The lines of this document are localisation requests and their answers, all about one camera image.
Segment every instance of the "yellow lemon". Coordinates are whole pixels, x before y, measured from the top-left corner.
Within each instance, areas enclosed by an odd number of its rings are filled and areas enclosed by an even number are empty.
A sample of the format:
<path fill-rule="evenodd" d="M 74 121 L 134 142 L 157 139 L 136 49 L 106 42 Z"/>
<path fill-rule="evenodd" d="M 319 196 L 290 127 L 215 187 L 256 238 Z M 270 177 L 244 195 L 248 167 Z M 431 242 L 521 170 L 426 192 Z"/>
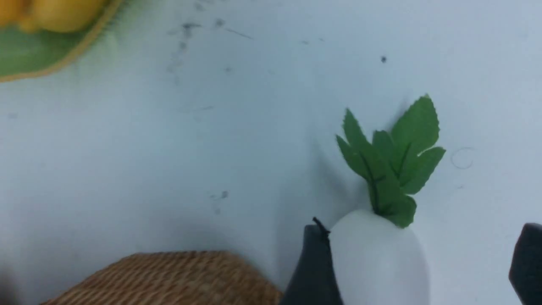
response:
<path fill-rule="evenodd" d="M 34 0 L 31 10 L 39 27 L 58 33 L 71 33 L 89 26 L 102 12 L 106 2 L 107 0 Z"/>
<path fill-rule="evenodd" d="M 24 0 L 0 0 L 0 27 L 19 19 L 24 12 Z"/>

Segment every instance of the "yellow fruit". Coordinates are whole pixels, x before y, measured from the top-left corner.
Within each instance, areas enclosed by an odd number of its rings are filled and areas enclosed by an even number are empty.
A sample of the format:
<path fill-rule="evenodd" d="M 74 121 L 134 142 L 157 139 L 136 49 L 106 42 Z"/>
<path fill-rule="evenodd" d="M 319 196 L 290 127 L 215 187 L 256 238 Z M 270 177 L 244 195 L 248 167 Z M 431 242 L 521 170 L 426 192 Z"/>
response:
<path fill-rule="evenodd" d="M 0 0 L 0 27 L 11 24 L 24 12 L 24 0 Z"/>
<path fill-rule="evenodd" d="M 27 34 L 36 33 L 41 29 L 34 18 L 30 15 L 23 15 L 21 18 L 19 18 L 17 21 L 17 26 L 21 32 Z"/>
<path fill-rule="evenodd" d="M 102 12 L 107 0 L 34 0 L 32 16 L 43 29 L 71 33 L 85 29 Z"/>

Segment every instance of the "green plate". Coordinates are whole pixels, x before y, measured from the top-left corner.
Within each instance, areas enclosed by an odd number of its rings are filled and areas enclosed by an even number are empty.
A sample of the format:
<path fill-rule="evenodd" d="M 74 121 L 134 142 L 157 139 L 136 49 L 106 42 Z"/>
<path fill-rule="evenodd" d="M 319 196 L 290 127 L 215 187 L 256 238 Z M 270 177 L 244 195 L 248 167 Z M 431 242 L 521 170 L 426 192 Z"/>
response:
<path fill-rule="evenodd" d="M 81 55 L 114 17 L 123 0 L 111 0 L 87 30 L 73 34 L 41 31 L 26 34 L 16 27 L 0 30 L 0 82 L 39 77 L 57 71 Z"/>

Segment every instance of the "green leaf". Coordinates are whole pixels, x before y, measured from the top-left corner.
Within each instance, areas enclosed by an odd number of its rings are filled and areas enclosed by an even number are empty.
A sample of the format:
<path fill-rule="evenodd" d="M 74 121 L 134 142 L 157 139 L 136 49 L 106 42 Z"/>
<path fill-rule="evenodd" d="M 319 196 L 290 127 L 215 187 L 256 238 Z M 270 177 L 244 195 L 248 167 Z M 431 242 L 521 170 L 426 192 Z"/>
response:
<path fill-rule="evenodd" d="M 392 164 L 398 176 L 418 154 L 438 140 L 438 117 L 431 98 L 426 95 L 412 104 L 391 130 L 396 150 Z"/>
<path fill-rule="evenodd" d="M 363 134 L 358 120 L 356 120 L 354 114 L 352 114 L 348 108 L 346 109 L 346 114 L 344 115 L 343 130 L 346 140 L 355 152 L 362 151 L 363 147 L 366 147 L 366 143 L 368 143 L 367 138 Z"/>
<path fill-rule="evenodd" d="M 393 156 L 393 140 L 390 135 L 384 131 L 375 131 L 373 133 L 373 146 L 386 161 L 391 160 Z"/>
<path fill-rule="evenodd" d="M 367 168 L 363 164 L 359 154 L 355 154 L 350 145 L 348 145 L 348 143 L 340 136 L 337 136 L 337 144 L 339 144 L 340 152 L 343 154 L 346 164 L 348 164 L 356 174 L 367 180 Z"/>
<path fill-rule="evenodd" d="M 366 181 L 369 188 L 371 206 L 373 211 L 380 215 L 382 210 L 388 209 L 389 205 L 392 205 L 398 198 L 401 198 L 403 191 L 401 190 L 399 181 L 391 172 L 391 168 L 383 159 L 379 158 L 378 154 L 375 154 L 376 149 L 372 146 L 370 147 L 369 154 L 365 154 L 365 151 L 361 154 L 362 160 L 366 162 L 369 172 Z"/>
<path fill-rule="evenodd" d="M 380 216 L 391 221 L 400 228 L 406 228 L 414 222 L 416 214 L 416 201 L 404 195 L 400 200 L 390 205 L 389 209 L 382 211 Z"/>
<path fill-rule="evenodd" d="M 407 194 L 416 194 L 431 177 L 431 174 L 446 152 L 442 147 L 434 147 L 424 151 L 409 164 L 401 176 L 401 187 Z"/>

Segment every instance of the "woven basket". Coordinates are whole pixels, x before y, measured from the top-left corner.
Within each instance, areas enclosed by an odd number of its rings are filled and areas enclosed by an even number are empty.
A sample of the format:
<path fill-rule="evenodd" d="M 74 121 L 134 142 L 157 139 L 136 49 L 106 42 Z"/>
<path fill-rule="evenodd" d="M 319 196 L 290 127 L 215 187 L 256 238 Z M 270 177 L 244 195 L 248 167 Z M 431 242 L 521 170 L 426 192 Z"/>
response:
<path fill-rule="evenodd" d="M 43 305 L 277 305 L 276 287 L 228 252 L 135 254 Z"/>

